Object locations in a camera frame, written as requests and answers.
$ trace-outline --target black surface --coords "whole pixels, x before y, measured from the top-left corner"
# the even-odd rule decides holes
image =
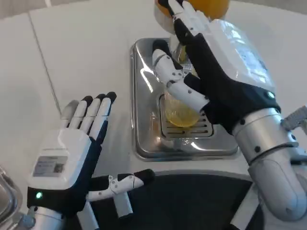
[[[251,182],[212,175],[157,176],[129,193],[134,216],[120,221],[112,199],[93,202],[100,229],[223,230],[244,199]],[[80,230],[70,219],[66,230]],[[247,230],[262,230],[258,209]]]
[[[28,187],[28,208],[33,206],[45,207],[62,213],[66,217],[73,217],[77,212],[83,210],[90,180],[101,152],[101,142],[90,139],[92,144],[75,184],[66,190],[45,190]],[[41,199],[36,199],[37,192],[43,193]]]

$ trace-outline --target robotic hand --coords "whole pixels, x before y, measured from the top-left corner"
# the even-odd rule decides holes
[[[182,0],[159,0],[173,17],[179,42],[199,77],[183,70],[165,40],[153,44],[154,71],[169,93],[233,135],[268,209],[295,221],[307,211],[307,154],[291,130],[306,123],[303,107],[282,119],[271,77],[242,31],[209,22]]]
[[[29,213],[16,218],[10,230],[19,225],[33,230],[59,230],[65,217],[76,214],[83,229],[97,230],[89,202],[125,193],[127,199],[128,191],[154,179],[152,170],[119,174],[117,178],[92,178],[115,99],[116,94],[109,92],[95,99],[86,96],[65,107],[61,128],[46,135],[28,178]]]

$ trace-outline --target white table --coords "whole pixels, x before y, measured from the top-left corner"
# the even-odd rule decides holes
[[[218,161],[143,162],[132,152],[130,47],[142,37],[169,36],[155,21],[153,4],[153,0],[91,0],[30,12],[61,109],[70,100],[81,99],[87,94],[96,96],[108,91],[118,94],[95,174],[125,173],[145,168],[155,171],[199,169],[247,174],[248,167],[242,156]],[[307,33],[300,25],[304,24],[307,16],[232,2],[226,19],[246,31],[263,56],[276,81],[278,101],[284,114],[306,103],[304,54],[307,48],[304,44]],[[18,30],[12,31],[12,26],[16,26]],[[24,111],[23,119],[19,122],[16,122],[16,117],[9,116],[10,112],[7,113],[7,128],[1,132],[4,140],[1,146],[4,146],[7,155],[1,158],[0,164],[9,168],[9,173],[26,197],[24,175],[31,170],[30,165],[33,164],[35,150],[42,135],[50,127],[56,127],[59,116],[29,18],[21,15],[1,21],[0,31],[10,41],[7,44],[0,38],[0,47],[3,46],[0,53],[0,72],[8,69],[15,77],[12,78],[14,85],[20,87],[14,94],[18,97],[7,101],[1,99],[3,101],[0,100],[0,105],[16,102],[15,104],[23,106],[14,108],[14,114]],[[12,53],[14,58],[8,59],[7,56],[10,57]],[[12,84],[11,78],[6,77],[5,80]],[[24,103],[17,101],[19,94]],[[26,95],[33,98],[34,103],[29,103],[25,99]],[[11,130],[12,135],[5,139],[7,130]],[[302,140],[306,138],[301,133],[298,133],[298,137]],[[12,158],[21,159],[21,163],[9,163]],[[289,224],[267,215],[267,229],[282,230],[289,229],[289,226],[291,229],[305,229],[307,225],[306,220]]]
[[[2,20],[0,33],[0,165],[26,197],[26,176],[59,112],[28,15]]]

